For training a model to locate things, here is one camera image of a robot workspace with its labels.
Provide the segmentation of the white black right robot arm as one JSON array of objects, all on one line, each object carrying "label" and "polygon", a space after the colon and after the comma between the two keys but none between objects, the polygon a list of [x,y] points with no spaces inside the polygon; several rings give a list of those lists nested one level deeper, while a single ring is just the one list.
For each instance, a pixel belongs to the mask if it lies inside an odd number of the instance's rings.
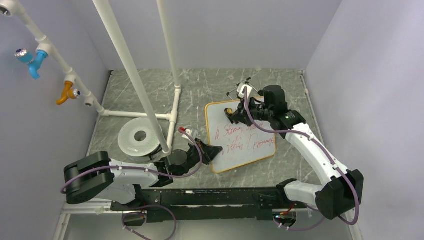
[{"label": "white black right robot arm", "polygon": [[306,119],[296,110],[289,109],[285,91],[279,85],[269,85],[258,91],[260,101],[251,95],[248,82],[238,84],[236,97],[240,103],[235,111],[226,109],[232,124],[254,125],[270,134],[279,134],[308,162],[320,184],[289,179],[280,183],[275,194],[276,203],[287,208],[293,202],[305,204],[320,212],[326,219],[339,218],[348,225],[359,220],[364,176],[350,170],[334,157],[315,136]]}]

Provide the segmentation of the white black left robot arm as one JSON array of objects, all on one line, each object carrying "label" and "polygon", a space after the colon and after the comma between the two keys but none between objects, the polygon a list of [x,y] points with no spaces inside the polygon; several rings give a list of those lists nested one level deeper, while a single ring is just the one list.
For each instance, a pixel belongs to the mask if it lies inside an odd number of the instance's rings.
[{"label": "white black left robot arm", "polygon": [[198,138],[187,151],[177,149],[148,164],[117,161],[108,152],[98,151],[63,169],[65,184],[60,191],[69,205],[104,199],[137,210],[144,203],[142,189],[162,188],[175,179],[192,176],[222,151],[223,147],[205,144]]}]

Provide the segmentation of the yellow framed whiteboard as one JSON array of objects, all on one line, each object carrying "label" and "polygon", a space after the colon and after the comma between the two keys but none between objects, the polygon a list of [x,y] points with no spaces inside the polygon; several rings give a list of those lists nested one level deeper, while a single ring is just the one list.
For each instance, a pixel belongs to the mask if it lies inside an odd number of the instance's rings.
[{"label": "yellow framed whiteboard", "polygon": [[225,109],[235,111],[239,101],[212,102],[205,107],[208,143],[223,150],[211,163],[211,170],[220,174],[245,166],[276,154],[276,136],[258,129],[255,125],[232,124]]}]

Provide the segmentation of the yellow black whiteboard eraser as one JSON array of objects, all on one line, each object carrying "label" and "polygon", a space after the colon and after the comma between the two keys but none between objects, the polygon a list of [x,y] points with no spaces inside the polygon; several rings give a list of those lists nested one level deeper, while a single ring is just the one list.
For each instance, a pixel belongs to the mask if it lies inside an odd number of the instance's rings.
[{"label": "yellow black whiteboard eraser", "polygon": [[231,108],[226,108],[224,114],[230,121],[232,120],[233,110]]}]

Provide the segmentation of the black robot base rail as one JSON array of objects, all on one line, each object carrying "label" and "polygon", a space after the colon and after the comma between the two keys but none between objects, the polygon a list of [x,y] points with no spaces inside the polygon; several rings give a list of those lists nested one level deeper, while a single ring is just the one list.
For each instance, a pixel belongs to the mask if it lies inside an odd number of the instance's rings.
[{"label": "black robot base rail", "polygon": [[271,221],[275,215],[292,213],[300,206],[277,187],[142,189],[130,203],[113,201],[111,211],[143,211],[147,223],[173,219]]}]

